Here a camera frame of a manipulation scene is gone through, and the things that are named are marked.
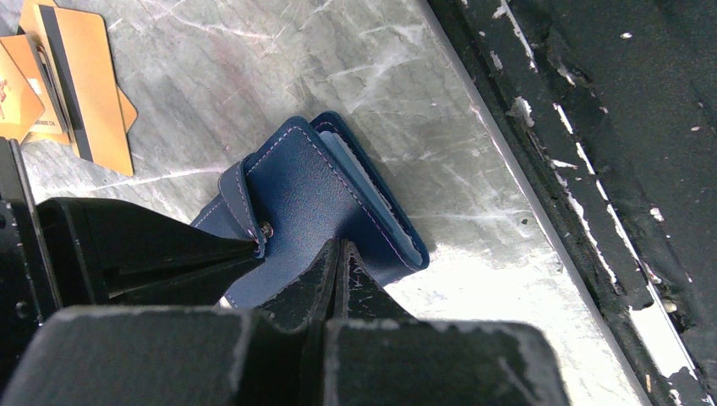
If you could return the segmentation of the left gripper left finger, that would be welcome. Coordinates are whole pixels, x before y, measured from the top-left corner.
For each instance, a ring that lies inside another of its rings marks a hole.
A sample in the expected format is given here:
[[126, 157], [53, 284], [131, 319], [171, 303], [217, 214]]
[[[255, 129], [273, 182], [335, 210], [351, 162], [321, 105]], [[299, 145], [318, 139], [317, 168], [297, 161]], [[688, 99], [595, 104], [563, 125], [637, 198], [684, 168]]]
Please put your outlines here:
[[75, 306], [30, 341], [4, 405], [319, 405], [341, 244], [259, 308]]

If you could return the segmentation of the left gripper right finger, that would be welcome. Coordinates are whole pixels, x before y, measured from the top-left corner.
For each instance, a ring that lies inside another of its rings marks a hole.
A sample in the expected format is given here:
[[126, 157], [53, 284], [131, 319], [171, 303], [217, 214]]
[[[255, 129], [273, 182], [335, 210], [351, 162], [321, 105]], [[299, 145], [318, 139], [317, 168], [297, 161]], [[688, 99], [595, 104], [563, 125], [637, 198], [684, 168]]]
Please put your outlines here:
[[528, 324], [421, 321], [328, 240], [334, 277], [321, 371], [324, 405], [566, 405], [552, 347]]

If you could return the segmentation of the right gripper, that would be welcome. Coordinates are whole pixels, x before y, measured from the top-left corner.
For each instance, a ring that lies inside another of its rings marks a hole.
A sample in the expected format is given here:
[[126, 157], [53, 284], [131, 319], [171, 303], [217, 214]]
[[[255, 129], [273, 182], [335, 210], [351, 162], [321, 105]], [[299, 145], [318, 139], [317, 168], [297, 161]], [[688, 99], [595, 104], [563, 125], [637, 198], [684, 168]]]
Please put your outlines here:
[[62, 305], [52, 266], [60, 278], [112, 275], [108, 304], [193, 306], [214, 305], [263, 264], [253, 241], [221, 238], [124, 200], [52, 198], [38, 213], [19, 142], [1, 138], [2, 387]]

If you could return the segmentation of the blue leather card holder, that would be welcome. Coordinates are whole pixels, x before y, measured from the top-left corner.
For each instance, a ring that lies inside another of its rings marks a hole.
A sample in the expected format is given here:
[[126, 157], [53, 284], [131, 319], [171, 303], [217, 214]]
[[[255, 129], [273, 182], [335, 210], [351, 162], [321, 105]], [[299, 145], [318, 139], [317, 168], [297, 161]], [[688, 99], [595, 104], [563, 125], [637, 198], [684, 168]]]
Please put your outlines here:
[[254, 241], [262, 259], [225, 292], [231, 307], [254, 307], [280, 292], [330, 239], [353, 242], [383, 286], [430, 263], [424, 241], [336, 112], [289, 118], [224, 171], [217, 187], [193, 226]]

